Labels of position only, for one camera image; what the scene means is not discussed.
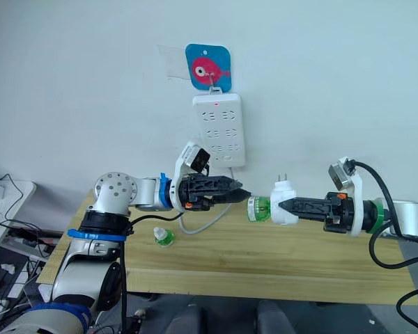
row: pink fish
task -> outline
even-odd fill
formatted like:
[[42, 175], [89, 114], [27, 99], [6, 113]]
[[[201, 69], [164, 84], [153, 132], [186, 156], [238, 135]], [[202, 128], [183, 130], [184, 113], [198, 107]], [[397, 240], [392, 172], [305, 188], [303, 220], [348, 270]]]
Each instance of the pink fish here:
[[215, 84], [222, 75], [227, 77], [231, 75], [229, 71], [223, 72], [212, 59], [206, 57], [199, 57], [194, 60], [192, 64], [192, 74], [196, 80], [207, 86], [211, 85], [210, 77], [212, 77], [212, 81]]

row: electrical outlet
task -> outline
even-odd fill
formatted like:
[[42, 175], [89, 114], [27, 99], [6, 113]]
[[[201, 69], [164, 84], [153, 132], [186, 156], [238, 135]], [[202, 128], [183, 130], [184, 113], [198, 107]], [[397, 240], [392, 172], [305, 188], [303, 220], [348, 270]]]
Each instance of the electrical outlet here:
[[240, 167], [245, 164], [240, 96], [235, 93], [194, 97], [192, 105], [199, 121], [204, 148], [215, 168]]

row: black wire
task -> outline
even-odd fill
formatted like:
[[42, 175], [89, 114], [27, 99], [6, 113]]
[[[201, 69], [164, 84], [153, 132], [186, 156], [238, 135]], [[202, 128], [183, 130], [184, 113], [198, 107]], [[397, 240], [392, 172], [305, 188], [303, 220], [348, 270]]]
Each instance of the black wire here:
[[[133, 227], [134, 224], [143, 221], [144, 219], [159, 219], [161, 221], [174, 221], [180, 218], [183, 215], [183, 212], [179, 213], [175, 217], [166, 218], [163, 216], [157, 216], [155, 214], [147, 214], [145, 216], [141, 216], [139, 218], [134, 219], [133, 221], [128, 224], [125, 231], [123, 232], [124, 235], [129, 234], [129, 231]], [[121, 262], [121, 334], [126, 334], [127, 331], [127, 271], [125, 269], [125, 242], [119, 242], [119, 258]]]
[[[34, 228], [34, 227], [33, 227], [33, 226], [35, 226], [34, 224], [27, 223], [27, 222], [25, 222], [25, 221], [19, 221], [19, 220], [17, 220], [17, 219], [8, 219], [8, 221], [13, 221], [13, 222], [16, 222], [16, 223], [19, 223], [19, 224], [25, 225], [26, 227], [31, 228], [32, 230], [34, 230], [34, 231], [35, 231], [35, 233], [36, 233], [36, 238], [37, 238], [37, 248], [38, 248], [38, 250], [39, 250], [40, 256], [41, 256], [41, 257], [44, 257], [44, 258], [48, 258], [48, 257], [49, 257], [49, 255], [43, 255], [43, 253], [42, 253], [42, 249], [40, 248], [40, 243], [42, 242], [43, 244], [45, 244], [45, 242], [41, 241], [41, 240], [40, 240], [40, 238], [39, 238], [39, 230], [40, 230], [40, 231], [42, 231], [39, 227]], [[8, 225], [3, 224], [3, 223], [5, 223], [5, 222], [6, 222], [6, 221], [1, 222], [1, 223], [0, 223], [0, 226], [3, 226], [4, 228], [8, 228], [8, 229], [10, 229], [10, 230], [20, 230], [20, 228], [16, 228], [16, 227], [14, 227], [14, 226], [8, 226]]]
[[409, 292], [408, 294], [405, 294], [404, 296], [402, 296], [398, 303], [396, 303], [396, 311], [399, 313], [400, 316], [402, 316], [402, 318], [404, 320], [406, 320], [409, 324], [412, 324], [413, 326], [415, 326], [416, 328], [418, 328], [418, 323], [413, 320], [412, 318], [408, 317], [401, 309], [401, 306], [403, 305], [403, 303], [405, 301], [407, 301], [408, 299], [412, 298], [413, 296], [418, 295], [418, 289], [413, 290], [412, 292]]
[[106, 329], [106, 328], [110, 328], [110, 329], [111, 329], [111, 332], [112, 332], [113, 334], [115, 334], [114, 328], [113, 328], [113, 327], [111, 327], [111, 326], [104, 326], [104, 327], [101, 327], [101, 328], [99, 328], [98, 330], [94, 331], [92, 334], [97, 334], [97, 333], [99, 333], [102, 329]]
[[[414, 263], [418, 263], [418, 257], [414, 257], [414, 258], [412, 258], [410, 260], [407, 260], [407, 261], [404, 261], [404, 262], [400, 262], [400, 263], [397, 263], [397, 264], [386, 264], [384, 262], [381, 262], [376, 257], [376, 254], [375, 254], [375, 242], [376, 242], [376, 239], [382, 233], [382, 231], [384, 231], [386, 228], [389, 228], [389, 227], [393, 226], [394, 227], [394, 230], [395, 230], [395, 233], [396, 233], [396, 235], [398, 237], [400, 237], [401, 239], [407, 240], [407, 241], [415, 242], [417, 244], [418, 244], [418, 237], [405, 236], [405, 235], [402, 234], [401, 228], [399, 226], [398, 215], [396, 214], [395, 204], [393, 203], [392, 197], [390, 196], [389, 189], [385, 185], [385, 183], [382, 180], [381, 176], [379, 176], [379, 174], [376, 172], [376, 170], [374, 170], [369, 165], [364, 164], [364, 163], [359, 162], [359, 161], [350, 160], [349, 163], [353, 167], [355, 167], [355, 166], [362, 167], [363, 169], [367, 170], [373, 176], [373, 178], [378, 183], [378, 186], [381, 188], [381, 191], [384, 194], [385, 201], [387, 202], [387, 206], [389, 208], [390, 222], [388, 222], [388, 223], [383, 224], [382, 226], [380, 226], [373, 233], [373, 235], [370, 238], [369, 252], [370, 252], [370, 256], [371, 256], [372, 260], [378, 266], [380, 266], [382, 268], [386, 268], [386, 269], [399, 269], [399, 268], [403, 268], [403, 267], [409, 266], [409, 265], [414, 264]], [[401, 305], [402, 305], [402, 303], [404, 303], [404, 301], [406, 301], [407, 299], [409, 299], [412, 296], [415, 296], [417, 294], [418, 294], [418, 289], [417, 290], [414, 290], [412, 292], [409, 292], [408, 294], [402, 296], [398, 300], [398, 302], [396, 303], [396, 311], [399, 313], [399, 315], [404, 320], [406, 320], [409, 324], [412, 324], [416, 328], [418, 328], [418, 323], [415, 320], [411, 319], [409, 316], [407, 316], [404, 312], [402, 312]]]
[[125, 242], [119, 243], [121, 262], [121, 334], [127, 333], [127, 272], [125, 271]]
[[411, 264], [418, 263], [418, 257], [414, 257], [412, 259], [409, 259], [409, 260], [406, 260], [406, 261], [403, 261], [403, 262], [400, 262], [400, 263], [395, 263], [395, 264], [387, 264], [387, 263], [384, 263], [384, 262], [382, 262], [378, 259], [378, 257], [375, 254], [376, 239], [379, 237], [379, 235], [382, 233], [382, 231], [386, 230], [390, 226], [392, 226], [392, 223], [386, 223], [386, 224], [381, 225], [371, 236], [370, 242], [369, 242], [369, 252], [370, 252], [371, 259], [378, 266], [380, 266], [382, 268], [386, 268], [386, 269], [400, 269], [400, 268], [410, 266]]
[[166, 217], [157, 216], [157, 215], [154, 215], [154, 214], [147, 214], [145, 216], [138, 217], [138, 218], [134, 219], [133, 221], [130, 221], [129, 229], [134, 224], [138, 223], [139, 221], [143, 221], [144, 219], [159, 219], [161, 221], [175, 221], [176, 219], [180, 218], [183, 214], [184, 214], [184, 212], [180, 212], [179, 214], [177, 214], [176, 216], [174, 216], [172, 218], [166, 218]]
[[14, 312], [14, 313], [12, 313], [12, 314], [10, 314], [10, 315], [6, 315], [6, 317], [3, 317], [3, 318], [1, 318], [0, 319], [0, 324], [3, 322], [3, 321], [5, 321], [5, 320], [7, 320], [7, 319], [10, 319], [10, 318], [12, 318], [12, 317], [15, 317], [16, 315], [21, 315], [23, 312], [25, 312], [26, 310], [28, 310], [29, 308], [31, 308], [31, 306], [30, 305], [28, 305], [28, 307], [25, 307], [25, 308], [19, 308], [19, 311], [18, 312]]
[[2, 223], [6, 221], [10, 221], [8, 218], [9, 211], [23, 198], [24, 194], [23, 191], [20, 190], [20, 188], [15, 184], [14, 180], [12, 179], [11, 175], [9, 173], [6, 173], [4, 176], [0, 177], [0, 181], [4, 180], [6, 177], [11, 181], [14, 188], [20, 193], [19, 198], [6, 210], [5, 214], [3, 215], [5, 217], [5, 221], [2, 221]]

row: small green bottle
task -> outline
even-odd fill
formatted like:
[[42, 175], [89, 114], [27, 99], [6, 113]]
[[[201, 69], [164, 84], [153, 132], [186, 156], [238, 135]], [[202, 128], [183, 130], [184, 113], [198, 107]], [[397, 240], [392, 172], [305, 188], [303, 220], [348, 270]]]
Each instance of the small green bottle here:
[[266, 221], [271, 217], [271, 202], [269, 198], [252, 196], [248, 199], [249, 221]]
[[154, 228], [153, 234], [155, 235], [155, 241], [161, 247], [168, 247], [172, 245], [175, 240], [175, 234], [165, 228]]

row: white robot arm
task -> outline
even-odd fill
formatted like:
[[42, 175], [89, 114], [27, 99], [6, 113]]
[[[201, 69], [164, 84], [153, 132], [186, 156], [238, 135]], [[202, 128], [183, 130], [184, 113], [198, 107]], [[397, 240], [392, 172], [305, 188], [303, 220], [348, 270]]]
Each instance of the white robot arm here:
[[102, 175], [93, 189], [96, 201], [87, 208], [80, 228], [68, 231], [72, 240], [57, 273], [52, 302], [31, 308], [1, 333], [81, 334], [96, 312], [114, 307], [121, 297], [117, 259], [121, 244], [132, 233], [129, 207], [182, 213], [250, 196], [229, 177], [202, 175], [209, 157], [189, 142], [178, 157], [172, 180], [163, 173], [143, 179], [118, 172]]
[[[396, 225], [393, 225], [383, 234], [394, 237], [418, 237], [418, 203], [394, 200], [394, 207], [387, 210], [384, 208], [384, 204], [387, 204], [385, 199], [363, 200], [362, 179], [352, 161], [354, 160], [347, 157], [340, 158], [328, 170], [340, 192], [329, 192], [324, 199], [294, 195], [293, 198], [272, 203], [271, 212], [283, 211], [299, 218], [323, 221], [324, 230], [327, 232], [348, 233], [351, 237], [356, 237], [361, 231], [374, 233], [385, 221], [391, 220], [390, 212], [396, 210], [398, 232]], [[287, 222], [283, 219], [275, 223]]]

